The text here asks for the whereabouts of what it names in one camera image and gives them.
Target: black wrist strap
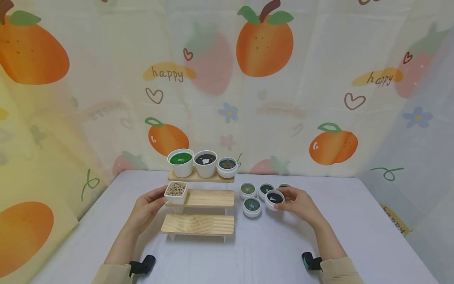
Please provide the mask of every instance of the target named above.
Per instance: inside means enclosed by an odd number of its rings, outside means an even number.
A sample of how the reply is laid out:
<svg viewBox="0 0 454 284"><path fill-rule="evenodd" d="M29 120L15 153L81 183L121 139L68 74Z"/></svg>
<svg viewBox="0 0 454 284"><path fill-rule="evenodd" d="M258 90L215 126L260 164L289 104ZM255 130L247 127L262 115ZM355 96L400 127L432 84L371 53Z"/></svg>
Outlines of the black wrist strap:
<svg viewBox="0 0 454 284"><path fill-rule="evenodd" d="M314 258L310 252L306 251L301 255L301 258L303 258L307 270L321 270L321 257Z"/></svg>
<svg viewBox="0 0 454 284"><path fill-rule="evenodd" d="M153 269L154 264L156 263L156 258L152 255L147 255L142 262L131 261L131 272L129 273L130 277L133 277L135 274L147 274Z"/></svg>

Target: wooden shelf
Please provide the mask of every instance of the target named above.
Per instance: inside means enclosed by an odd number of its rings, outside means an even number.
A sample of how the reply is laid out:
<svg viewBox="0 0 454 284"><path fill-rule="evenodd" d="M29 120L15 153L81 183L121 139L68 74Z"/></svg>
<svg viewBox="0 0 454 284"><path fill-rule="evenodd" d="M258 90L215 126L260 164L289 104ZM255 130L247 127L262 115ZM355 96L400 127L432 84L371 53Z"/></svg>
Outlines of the wooden shelf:
<svg viewBox="0 0 454 284"><path fill-rule="evenodd" d="M219 173L217 172L217 170L216 170L215 173L214 173L214 176L212 176L209 179L204 179L204 178L199 176L199 174L197 172L197 168L194 166L194 168L192 169L192 174L190 176L185 177L185 178L177 177L173 173L173 170L170 170L170 173L168 175L168 180L169 181L192 181L192 182L222 182L222 183L231 184L231 183L235 182L235 177L232 177L232 178L229 178L229 179L225 179L225 178L221 177L219 175Z"/></svg>
<svg viewBox="0 0 454 284"><path fill-rule="evenodd" d="M165 204L171 207L231 208L235 205L235 191L214 189L188 189L184 204Z"/></svg>
<svg viewBox="0 0 454 284"><path fill-rule="evenodd" d="M233 234L233 227L233 216L167 214L161 231L165 234L226 237Z"/></svg>

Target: grain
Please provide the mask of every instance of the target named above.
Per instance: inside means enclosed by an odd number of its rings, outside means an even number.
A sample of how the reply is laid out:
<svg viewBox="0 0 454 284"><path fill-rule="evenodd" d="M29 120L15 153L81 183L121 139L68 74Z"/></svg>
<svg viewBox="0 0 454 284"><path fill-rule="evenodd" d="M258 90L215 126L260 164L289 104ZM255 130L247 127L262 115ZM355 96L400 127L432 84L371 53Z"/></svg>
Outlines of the grain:
<svg viewBox="0 0 454 284"><path fill-rule="evenodd" d="M186 184L180 182L172 182L167 188L166 195L181 196L183 195Z"/></svg>

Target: green liquid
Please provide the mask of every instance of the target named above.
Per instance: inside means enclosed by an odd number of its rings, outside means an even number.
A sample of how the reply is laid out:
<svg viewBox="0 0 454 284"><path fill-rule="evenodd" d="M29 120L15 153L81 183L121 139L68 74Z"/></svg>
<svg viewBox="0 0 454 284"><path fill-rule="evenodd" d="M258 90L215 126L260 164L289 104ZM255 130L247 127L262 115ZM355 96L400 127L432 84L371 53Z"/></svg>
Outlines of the green liquid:
<svg viewBox="0 0 454 284"><path fill-rule="evenodd" d="M255 187L251 184L244 184L241 186L241 191L245 194L252 194L255 191Z"/></svg>
<svg viewBox="0 0 454 284"><path fill-rule="evenodd" d="M189 153L178 153L170 158L171 164L184 164L192 159L192 155Z"/></svg>
<svg viewBox="0 0 454 284"><path fill-rule="evenodd" d="M263 186L260 188L260 190L261 190L264 194L266 194L268 191L273 190L273 189L274 189L274 188L272 188L272 187L269 186L269 185L263 185Z"/></svg>
<svg viewBox="0 0 454 284"><path fill-rule="evenodd" d="M257 211L260 208L260 203L255 199L248 199L244 202L244 207L249 211Z"/></svg>

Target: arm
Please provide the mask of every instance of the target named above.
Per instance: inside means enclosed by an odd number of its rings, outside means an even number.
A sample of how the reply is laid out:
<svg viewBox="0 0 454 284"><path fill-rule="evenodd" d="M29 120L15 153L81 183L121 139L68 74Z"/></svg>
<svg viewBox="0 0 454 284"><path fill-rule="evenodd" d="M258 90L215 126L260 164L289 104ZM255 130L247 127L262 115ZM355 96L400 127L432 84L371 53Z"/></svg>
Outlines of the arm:
<svg viewBox="0 0 454 284"><path fill-rule="evenodd" d="M285 202L275 205L276 209L291 211L306 221L315 231L324 284L364 284L351 259L323 217L312 198L303 190L293 187L279 188Z"/></svg>
<svg viewBox="0 0 454 284"><path fill-rule="evenodd" d="M166 186L160 187L137 199L131 215L118 234L92 284L131 284L133 282L129 277L131 270L129 263L133 259L137 239L166 202L165 189Z"/></svg>

